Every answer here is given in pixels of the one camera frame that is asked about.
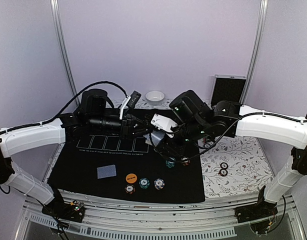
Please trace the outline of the blue playing card deck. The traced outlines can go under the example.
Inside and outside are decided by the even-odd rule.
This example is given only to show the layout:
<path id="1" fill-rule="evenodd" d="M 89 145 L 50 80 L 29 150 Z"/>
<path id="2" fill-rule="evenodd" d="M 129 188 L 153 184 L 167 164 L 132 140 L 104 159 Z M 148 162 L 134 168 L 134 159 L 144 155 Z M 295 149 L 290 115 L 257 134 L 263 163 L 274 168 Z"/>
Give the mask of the blue playing card deck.
<path id="1" fill-rule="evenodd" d="M 143 137 L 145 138 L 146 144 L 151 146 L 154 145 L 156 147 L 163 140 L 165 135 L 166 134 L 163 131 L 153 131 L 145 134 Z"/>

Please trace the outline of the dealt cards front player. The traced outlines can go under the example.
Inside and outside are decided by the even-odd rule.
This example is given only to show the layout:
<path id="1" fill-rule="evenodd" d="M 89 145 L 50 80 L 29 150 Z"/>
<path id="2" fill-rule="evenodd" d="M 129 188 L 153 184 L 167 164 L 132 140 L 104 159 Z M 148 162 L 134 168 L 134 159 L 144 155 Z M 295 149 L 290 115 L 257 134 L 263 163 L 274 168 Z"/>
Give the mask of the dealt cards front player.
<path id="1" fill-rule="evenodd" d="M 97 178 L 98 179 L 105 179 L 117 176 L 116 166 L 114 164 L 100 166 L 97 169 Z"/>

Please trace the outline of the orange big blind button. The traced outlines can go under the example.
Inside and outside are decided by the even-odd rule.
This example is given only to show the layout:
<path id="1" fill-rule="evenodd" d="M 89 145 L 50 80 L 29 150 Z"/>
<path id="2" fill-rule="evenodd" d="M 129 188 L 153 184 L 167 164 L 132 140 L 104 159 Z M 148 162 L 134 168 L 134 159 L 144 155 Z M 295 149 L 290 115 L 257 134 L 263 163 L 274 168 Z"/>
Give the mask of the orange big blind button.
<path id="1" fill-rule="evenodd" d="M 134 184 L 137 182 L 137 175 L 135 173 L 129 173 L 126 175 L 125 180 L 128 184 Z"/>

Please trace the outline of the red black chip stack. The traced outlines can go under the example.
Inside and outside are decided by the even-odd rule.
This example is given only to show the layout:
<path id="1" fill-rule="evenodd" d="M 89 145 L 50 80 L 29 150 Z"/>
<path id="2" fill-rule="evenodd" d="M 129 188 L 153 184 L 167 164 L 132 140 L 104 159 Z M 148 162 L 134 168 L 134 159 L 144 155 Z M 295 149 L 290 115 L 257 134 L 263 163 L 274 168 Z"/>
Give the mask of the red black chip stack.
<path id="1" fill-rule="evenodd" d="M 218 172 L 219 175 L 222 176 L 222 177 L 226 177 L 228 175 L 228 171 L 227 171 L 228 167 L 229 166 L 228 166 L 228 164 L 226 162 L 222 162 L 220 164 L 220 170 Z"/>

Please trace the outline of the blue peach stack front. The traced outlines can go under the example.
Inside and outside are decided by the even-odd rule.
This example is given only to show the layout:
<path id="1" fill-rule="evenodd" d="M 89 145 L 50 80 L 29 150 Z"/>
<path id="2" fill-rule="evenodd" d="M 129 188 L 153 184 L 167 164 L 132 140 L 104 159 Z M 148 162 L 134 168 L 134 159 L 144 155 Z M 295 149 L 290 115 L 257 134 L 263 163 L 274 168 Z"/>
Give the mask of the blue peach stack front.
<path id="1" fill-rule="evenodd" d="M 161 190 L 165 187 L 165 181 L 161 178 L 157 178 L 155 181 L 154 181 L 154 187 L 157 189 L 157 190 Z"/>

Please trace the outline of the green chip stack front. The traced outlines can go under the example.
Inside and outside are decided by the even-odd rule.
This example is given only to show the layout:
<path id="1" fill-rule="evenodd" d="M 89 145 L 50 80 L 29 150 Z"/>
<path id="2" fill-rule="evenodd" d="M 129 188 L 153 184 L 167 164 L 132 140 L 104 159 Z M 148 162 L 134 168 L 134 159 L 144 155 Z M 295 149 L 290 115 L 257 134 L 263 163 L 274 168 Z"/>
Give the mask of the green chip stack front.
<path id="1" fill-rule="evenodd" d="M 147 189 L 150 186 L 150 181 L 147 178 L 141 178 L 139 180 L 139 186 L 141 189 Z"/>

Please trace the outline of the red black stack front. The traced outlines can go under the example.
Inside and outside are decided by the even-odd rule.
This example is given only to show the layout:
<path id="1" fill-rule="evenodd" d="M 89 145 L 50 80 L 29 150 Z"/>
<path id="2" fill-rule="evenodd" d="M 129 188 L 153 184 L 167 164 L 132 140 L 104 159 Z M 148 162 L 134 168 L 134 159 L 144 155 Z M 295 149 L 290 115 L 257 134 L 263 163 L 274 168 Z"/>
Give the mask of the red black stack front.
<path id="1" fill-rule="evenodd" d="M 134 185 L 132 185 L 132 184 L 128 184 L 126 187 L 125 187 L 125 192 L 127 193 L 127 194 L 133 194 L 134 192 L 136 191 L 136 189 L 135 189 L 135 186 Z"/>

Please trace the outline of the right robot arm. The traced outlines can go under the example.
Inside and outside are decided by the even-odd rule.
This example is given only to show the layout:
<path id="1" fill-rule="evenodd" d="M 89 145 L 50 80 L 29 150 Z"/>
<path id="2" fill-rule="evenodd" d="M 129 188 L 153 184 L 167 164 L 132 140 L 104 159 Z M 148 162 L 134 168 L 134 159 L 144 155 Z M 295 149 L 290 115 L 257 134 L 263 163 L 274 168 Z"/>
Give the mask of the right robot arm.
<path id="1" fill-rule="evenodd" d="M 292 146 L 287 163 L 258 194 L 257 203 L 252 206 L 256 218 L 263 218 L 285 192 L 307 175 L 307 115 L 280 115 L 225 100 L 210 108 L 193 90 L 181 93 L 169 108 L 179 124 L 172 126 L 169 119 L 163 121 L 161 130 L 166 136 L 157 148 L 176 160 L 183 159 L 185 145 L 202 138 L 214 145 L 226 136 L 255 137 Z"/>

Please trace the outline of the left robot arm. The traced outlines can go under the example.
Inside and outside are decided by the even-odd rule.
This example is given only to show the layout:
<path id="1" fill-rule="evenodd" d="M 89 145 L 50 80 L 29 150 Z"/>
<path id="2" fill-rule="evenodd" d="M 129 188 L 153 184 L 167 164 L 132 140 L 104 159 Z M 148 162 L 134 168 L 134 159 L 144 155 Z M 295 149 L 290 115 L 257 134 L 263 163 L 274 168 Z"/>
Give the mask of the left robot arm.
<path id="1" fill-rule="evenodd" d="M 68 206 L 58 189 L 37 180 L 11 159 L 12 155 L 53 144 L 64 144 L 82 137 L 90 128 L 130 137 L 138 121 L 127 114 L 139 101 L 141 94 L 127 95 L 119 108 L 114 108 L 108 93 L 102 89 L 82 92 L 81 103 L 73 113 L 58 113 L 37 123 L 0 128 L 0 185 L 13 187 L 49 208 L 57 217 L 68 213 Z"/>

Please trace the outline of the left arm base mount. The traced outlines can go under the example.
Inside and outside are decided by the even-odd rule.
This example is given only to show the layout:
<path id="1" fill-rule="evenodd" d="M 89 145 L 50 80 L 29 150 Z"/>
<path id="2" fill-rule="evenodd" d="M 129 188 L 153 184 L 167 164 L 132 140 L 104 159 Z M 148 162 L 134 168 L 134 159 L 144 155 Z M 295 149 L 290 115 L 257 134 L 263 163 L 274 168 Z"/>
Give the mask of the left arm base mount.
<path id="1" fill-rule="evenodd" d="M 81 223 L 85 210 L 85 205 L 81 201 L 73 200 L 65 203 L 63 199 L 55 198 L 47 205 L 43 205 L 41 212 L 57 219 Z"/>

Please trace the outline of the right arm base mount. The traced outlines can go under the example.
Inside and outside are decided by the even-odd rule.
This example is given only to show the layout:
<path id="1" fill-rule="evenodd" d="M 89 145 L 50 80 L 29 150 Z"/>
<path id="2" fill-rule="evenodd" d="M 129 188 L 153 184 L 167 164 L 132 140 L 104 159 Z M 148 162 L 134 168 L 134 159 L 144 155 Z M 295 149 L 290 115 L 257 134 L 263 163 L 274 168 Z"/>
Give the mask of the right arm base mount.
<path id="1" fill-rule="evenodd" d="M 256 203 L 236 207 L 234 209 L 234 215 L 238 223 L 255 221 L 266 217 L 275 218 L 275 215 L 278 213 L 277 204 L 266 202 L 264 192 L 265 186 L 260 189 Z M 272 220 L 267 219 L 261 222 L 252 223 L 250 228 L 254 233 L 264 235 L 270 230 L 272 223 Z"/>

